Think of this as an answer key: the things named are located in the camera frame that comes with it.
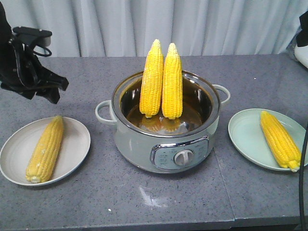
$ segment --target plate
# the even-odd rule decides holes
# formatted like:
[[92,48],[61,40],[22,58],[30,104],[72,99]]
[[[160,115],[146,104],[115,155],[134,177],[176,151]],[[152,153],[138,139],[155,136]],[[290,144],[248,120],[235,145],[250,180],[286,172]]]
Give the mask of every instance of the plate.
[[5,178],[24,186],[46,185],[66,177],[81,164],[90,148],[90,133],[81,122],[63,117],[63,139],[51,180],[43,183],[26,180],[28,162],[51,120],[52,117],[34,121],[16,131],[5,142],[0,152],[0,170]]
[[[271,170],[290,171],[289,168],[280,167],[271,153],[260,126],[261,111],[276,116],[302,151],[305,129],[291,118],[267,109],[252,108],[236,113],[228,124],[229,136],[236,149],[251,162]],[[308,164],[307,156],[306,153],[305,166]]]

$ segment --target curtain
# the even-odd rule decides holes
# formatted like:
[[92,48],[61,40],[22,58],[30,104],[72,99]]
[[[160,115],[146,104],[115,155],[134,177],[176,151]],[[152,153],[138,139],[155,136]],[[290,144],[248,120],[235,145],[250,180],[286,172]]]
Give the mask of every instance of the curtain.
[[11,27],[52,32],[53,57],[278,54],[307,0],[1,0]]

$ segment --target yellow corn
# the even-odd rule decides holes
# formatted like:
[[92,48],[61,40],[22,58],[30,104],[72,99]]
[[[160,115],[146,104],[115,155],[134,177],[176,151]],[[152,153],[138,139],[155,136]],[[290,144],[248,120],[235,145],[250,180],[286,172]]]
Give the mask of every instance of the yellow corn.
[[147,55],[142,77],[139,110],[145,117],[156,115],[160,108],[164,73],[164,57],[158,39]]
[[180,117],[183,111],[182,64],[174,43],[170,43],[165,60],[162,111],[169,119]]
[[50,179],[63,135],[63,119],[56,116],[41,135],[26,169],[26,179],[42,183]]
[[275,116],[266,111],[261,112],[260,123],[266,141],[279,166],[289,167],[293,172],[298,171],[301,152],[288,131]]

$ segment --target pot rim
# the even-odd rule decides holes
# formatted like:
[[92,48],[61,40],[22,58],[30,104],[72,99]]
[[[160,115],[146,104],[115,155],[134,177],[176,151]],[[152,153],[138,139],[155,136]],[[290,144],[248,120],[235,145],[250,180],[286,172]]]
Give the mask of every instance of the pot rim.
[[138,128],[137,126],[133,125],[131,122],[129,122],[126,117],[123,115],[121,108],[120,108],[120,101],[121,98],[125,92],[125,90],[131,86],[131,84],[135,83],[137,80],[139,80],[140,76],[142,77],[143,71],[137,72],[129,77],[127,77],[126,79],[124,79],[123,81],[121,81],[116,88],[114,89],[113,95],[112,95],[112,100],[111,100],[111,105],[112,105],[112,110],[116,116],[116,118],[122,122],[125,126],[127,126],[128,128],[132,129],[133,131],[137,132],[137,133],[141,133],[147,136],[151,136],[151,137],[157,137],[157,138],[182,138],[182,137],[189,137],[191,135],[194,135],[196,133],[199,133],[205,129],[207,129],[211,124],[213,124],[216,119],[219,116],[220,113],[220,108],[221,108],[221,100],[219,97],[219,94],[217,92],[217,90],[215,89],[215,87],[207,80],[205,80],[204,78],[201,78],[199,75],[196,75],[192,72],[189,71],[185,71],[182,70],[182,76],[183,77],[190,77],[188,78],[189,80],[193,81],[193,83],[197,83],[197,84],[206,84],[211,90],[212,92],[208,92],[213,100],[215,102],[213,103],[213,110],[210,113],[210,116],[208,117],[208,119],[199,127],[190,130],[188,132],[184,132],[181,134],[172,134],[172,135],[162,135],[162,134],[157,134],[157,133],[150,133],[148,131],[145,131],[141,128]]

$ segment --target granite countertop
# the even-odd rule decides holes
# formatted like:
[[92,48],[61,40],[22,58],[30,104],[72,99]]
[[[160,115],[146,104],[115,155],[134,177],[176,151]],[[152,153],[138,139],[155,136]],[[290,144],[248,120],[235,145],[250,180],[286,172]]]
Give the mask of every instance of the granite countertop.
[[231,102],[220,113],[214,151],[198,166],[172,175],[129,163],[112,129],[94,113],[121,80],[143,69],[144,57],[40,60],[68,78],[68,89],[57,105],[0,90],[0,146],[22,126],[58,114],[83,123],[91,146],[83,163],[53,184],[26,187],[0,175],[0,230],[189,231],[299,223],[298,174],[248,161],[227,128],[235,113],[248,108],[274,110],[306,127],[308,71],[288,55],[182,57],[184,70],[226,87]]

